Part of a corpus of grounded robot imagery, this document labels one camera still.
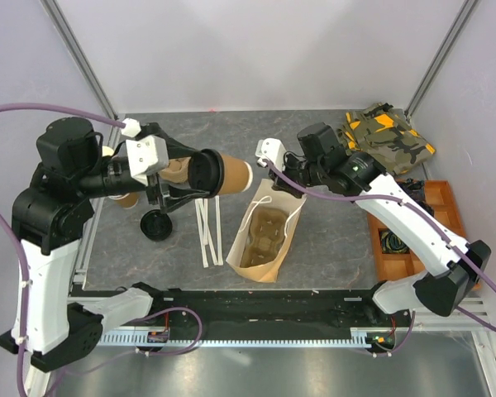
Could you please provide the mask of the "brown paper coffee cup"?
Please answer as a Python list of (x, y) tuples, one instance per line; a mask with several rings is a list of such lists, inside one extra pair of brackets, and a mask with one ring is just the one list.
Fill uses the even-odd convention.
[(224, 165), (223, 181), (218, 195), (242, 193), (251, 186), (253, 171), (244, 160), (221, 154)]

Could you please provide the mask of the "single brown pulp cup carrier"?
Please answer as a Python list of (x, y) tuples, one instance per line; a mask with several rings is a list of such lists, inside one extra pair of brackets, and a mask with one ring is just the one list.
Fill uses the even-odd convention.
[(240, 268), (251, 268), (273, 261), (284, 243), (288, 214), (280, 209), (257, 208), (251, 217)]

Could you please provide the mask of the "black plastic cup lid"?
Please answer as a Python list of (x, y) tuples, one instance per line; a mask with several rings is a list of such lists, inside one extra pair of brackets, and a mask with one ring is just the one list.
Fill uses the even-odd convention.
[(188, 183), (191, 189), (205, 192), (206, 198), (218, 195), (224, 182), (224, 160), (218, 151), (204, 149), (191, 155)]

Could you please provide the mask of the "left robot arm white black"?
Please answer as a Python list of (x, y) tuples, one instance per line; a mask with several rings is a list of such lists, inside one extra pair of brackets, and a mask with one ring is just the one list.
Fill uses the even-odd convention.
[(81, 117), (52, 122), (38, 137), (41, 158), (27, 189), (12, 206), (10, 232), (19, 260), (17, 316), (0, 346), (51, 373), (86, 357), (101, 337), (126, 323), (156, 325), (165, 315), (149, 285), (137, 284), (96, 304), (71, 303), (69, 284), (83, 239), (93, 217), (92, 201), (118, 194), (146, 192), (169, 213), (206, 189), (177, 189), (160, 180), (174, 159), (198, 151), (168, 136), (155, 124), (127, 119), (122, 128), (126, 155), (105, 156), (103, 137)]

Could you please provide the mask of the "brown paper bag with handles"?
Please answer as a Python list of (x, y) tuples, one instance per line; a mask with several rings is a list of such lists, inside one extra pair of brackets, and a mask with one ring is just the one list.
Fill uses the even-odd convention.
[(273, 189), (263, 179), (241, 220), (227, 264), (241, 277), (274, 283), (292, 245), (306, 198)]

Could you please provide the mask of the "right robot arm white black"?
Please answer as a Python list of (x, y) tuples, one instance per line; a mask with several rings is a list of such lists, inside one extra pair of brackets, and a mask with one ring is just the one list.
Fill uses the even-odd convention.
[(347, 153), (326, 123), (304, 128), (297, 139), (303, 150), (300, 156), (274, 138), (258, 146), (258, 162), (269, 167), (275, 188), (301, 196), (313, 194), (315, 186), (328, 187), (328, 199), (355, 203), (373, 215), (425, 267), (418, 274), (374, 287), (372, 299), (361, 307), (364, 320), (378, 326), (392, 313), (418, 307), (450, 316), (483, 274), (490, 247), (481, 240), (468, 242), (438, 222), (371, 155)]

